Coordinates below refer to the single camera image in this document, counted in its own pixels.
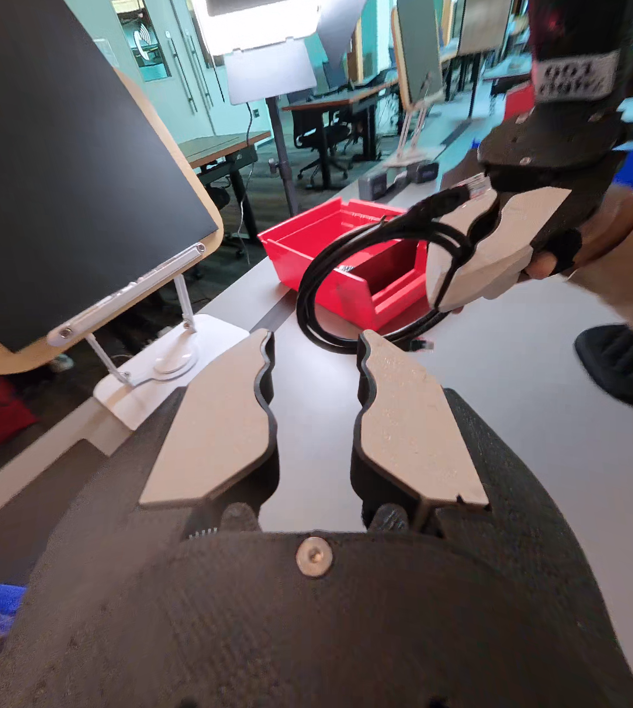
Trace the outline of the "wooden office desk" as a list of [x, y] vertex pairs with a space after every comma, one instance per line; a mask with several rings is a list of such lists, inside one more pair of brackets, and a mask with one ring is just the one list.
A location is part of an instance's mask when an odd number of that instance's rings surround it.
[[292, 121], [293, 112], [307, 111], [322, 114], [325, 125], [337, 123], [347, 125], [349, 129], [347, 140], [351, 134], [350, 129], [353, 128], [356, 137], [363, 140], [362, 153], [357, 157], [362, 162], [377, 162], [382, 156], [376, 134], [377, 104], [381, 98], [392, 93], [396, 84], [396, 79], [387, 79], [379, 84], [336, 93], [318, 96], [308, 93], [299, 101], [289, 101], [283, 107], [283, 111], [291, 114]]
[[242, 224], [247, 230], [247, 239], [258, 243], [258, 229], [247, 195], [247, 183], [243, 181], [241, 169], [252, 167], [259, 157], [256, 147], [271, 137], [268, 131], [255, 134], [230, 134], [223, 136], [199, 137], [179, 145], [190, 167], [204, 186], [221, 178], [228, 178], [234, 196], [242, 207]]

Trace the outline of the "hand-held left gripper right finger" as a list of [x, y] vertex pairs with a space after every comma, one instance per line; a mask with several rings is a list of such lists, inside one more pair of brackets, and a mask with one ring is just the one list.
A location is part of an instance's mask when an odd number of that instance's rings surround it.
[[415, 509], [485, 509], [487, 493], [436, 377], [373, 330], [360, 334], [357, 366], [357, 460], [414, 500]]

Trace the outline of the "studio light panel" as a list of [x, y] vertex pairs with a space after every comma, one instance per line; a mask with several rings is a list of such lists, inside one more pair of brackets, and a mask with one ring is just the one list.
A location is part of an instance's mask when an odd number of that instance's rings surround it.
[[290, 216], [299, 211], [277, 98], [317, 85], [304, 39], [346, 54], [366, 1], [192, 1], [209, 54], [224, 60], [233, 105], [265, 100]]

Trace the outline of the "black board with wooden rim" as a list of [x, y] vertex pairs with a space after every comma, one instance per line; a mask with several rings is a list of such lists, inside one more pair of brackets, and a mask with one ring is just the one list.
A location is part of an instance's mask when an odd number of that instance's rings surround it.
[[428, 111], [444, 99], [436, 10], [433, 1], [397, 1], [391, 13], [394, 57], [404, 120], [397, 149], [387, 162], [395, 167], [428, 159], [418, 148]]
[[222, 219], [138, 86], [64, 1], [0, 1], [0, 375], [215, 252]]

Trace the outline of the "dark grey box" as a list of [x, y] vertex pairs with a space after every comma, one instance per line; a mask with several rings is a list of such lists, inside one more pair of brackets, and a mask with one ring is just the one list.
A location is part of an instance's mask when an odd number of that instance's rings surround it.
[[436, 160], [387, 165], [358, 179], [358, 198], [371, 202], [388, 200], [410, 185], [436, 181], [438, 174], [439, 162]]

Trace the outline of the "black office chair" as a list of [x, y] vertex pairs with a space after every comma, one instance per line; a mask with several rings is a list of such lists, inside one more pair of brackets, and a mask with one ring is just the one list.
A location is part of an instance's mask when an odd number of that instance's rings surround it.
[[305, 171], [314, 169], [321, 172], [322, 190], [335, 189], [331, 180], [334, 167], [346, 179], [353, 168], [355, 157], [341, 162], [336, 157], [339, 143], [345, 142], [349, 134], [347, 125], [337, 123], [325, 125], [322, 114], [307, 111], [293, 112], [293, 142], [296, 149], [309, 149], [317, 153], [317, 158], [300, 168], [297, 179], [302, 180]]

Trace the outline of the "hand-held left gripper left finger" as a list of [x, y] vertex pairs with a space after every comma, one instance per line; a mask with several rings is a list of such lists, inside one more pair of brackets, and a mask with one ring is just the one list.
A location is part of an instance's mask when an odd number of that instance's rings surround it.
[[278, 485], [274, 333], [258, 329], [188, 385], [139, 497], [143, 508], [234, 501], [260, 507]]

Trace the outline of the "red plastic bin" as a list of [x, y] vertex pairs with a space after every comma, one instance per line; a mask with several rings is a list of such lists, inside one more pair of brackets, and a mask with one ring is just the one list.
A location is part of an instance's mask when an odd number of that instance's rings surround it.
[[[297, 290], [311, 264], [329, 244], [361, 226], [391, 219], [404, 209], [334, 198], [259, 235], [281, 283]], [[426, 314], [424, 242], [391, 241], [368, 246], [339, 264], [319, 288], [316, 303], [361, 329], [385, 332], [406, 315]]]

